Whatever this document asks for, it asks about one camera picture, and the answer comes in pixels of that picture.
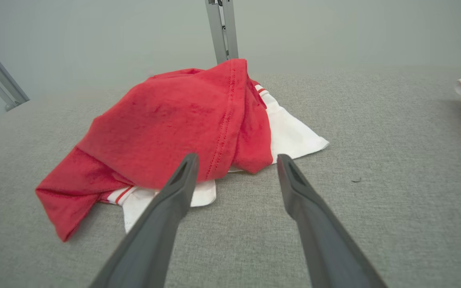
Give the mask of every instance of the red stripe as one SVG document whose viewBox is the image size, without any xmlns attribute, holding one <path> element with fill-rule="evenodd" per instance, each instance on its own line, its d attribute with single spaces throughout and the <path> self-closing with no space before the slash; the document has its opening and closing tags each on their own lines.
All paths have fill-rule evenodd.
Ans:
<svg viewBox="0 0 461 288">
<path fill-rule="evenodd" d="M 124 196 L 124 194 L 129 191 L 129 189 L 133 188 L 134 186 L 129 186 L 126 190 L 124 190 L 124 192 L 122 192 L 118 197 L 117 197 L 117 200 L 115 200 L 115 204 L 118 204 L 118 201 L 122 198 L 122 196 Z"/>
</svg>

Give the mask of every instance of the pointed white fabric corner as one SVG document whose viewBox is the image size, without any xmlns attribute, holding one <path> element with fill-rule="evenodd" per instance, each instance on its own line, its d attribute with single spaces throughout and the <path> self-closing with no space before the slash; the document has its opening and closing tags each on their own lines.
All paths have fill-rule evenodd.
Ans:
<svg viewBox="0 0 461 288">
<path fill-rule="evenodd" d="M 279 154 L 287 154 L 295 159 L 328 146 L 327 140 L 318 136 L 311 128 L 287 112 L 261 85 L 256 85 L 255 88 L 267 106 L 266 112 L 271 130 L 272 164 L 277 162 Z M 242 170 L 232 166 L 229 169 L 229 172 L 237 171 Z M 122 206 L 124 228 L 128 233 L 157 193 L 159 190 L 141 187 L 124 188 L 112 192 L 106 201 Z M 206 206 L 214 200 L 216 200 L 216 182 L 214 180 L 202 182 L 195 186 L 191 207 Z"/>
</svg>

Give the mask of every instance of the gray table surface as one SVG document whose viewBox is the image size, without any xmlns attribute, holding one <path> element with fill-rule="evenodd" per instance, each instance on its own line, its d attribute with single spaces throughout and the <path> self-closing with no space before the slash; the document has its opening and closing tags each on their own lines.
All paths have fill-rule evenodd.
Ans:
<svg viewBox="0 0 461 288">
<path fill-rule="evenodd" d="M 252 77 L 330 141 L 296 163 L 386 284 L 461 287 L 461 69 Z M 124 237 L 121 208 L 97 204 L 62 243 L 34 188 L 125 92 L 31 100 L 0 119 L 0 287 L 87 286 Z M 181 222 L 165 286 L 310 286 L 276 166 L 216 184 L 216 202 Z"/>
</svg>

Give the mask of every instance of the red cloth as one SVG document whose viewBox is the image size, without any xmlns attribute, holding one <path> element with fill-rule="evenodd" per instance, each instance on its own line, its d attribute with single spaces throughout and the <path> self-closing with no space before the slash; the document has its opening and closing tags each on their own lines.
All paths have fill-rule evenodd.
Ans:
<svg viewBox="0 0 461 288">
<path fill-rule="evenodd" d="M 231 164 L 256 173 L 273 162 L 265 107 L 246 60 L 151 77 L 95 118 L 37 196 L 67 241 L 101 193 L 161 188 L 188 153 L 199 155 L 199 182 Z"/>
</svg>

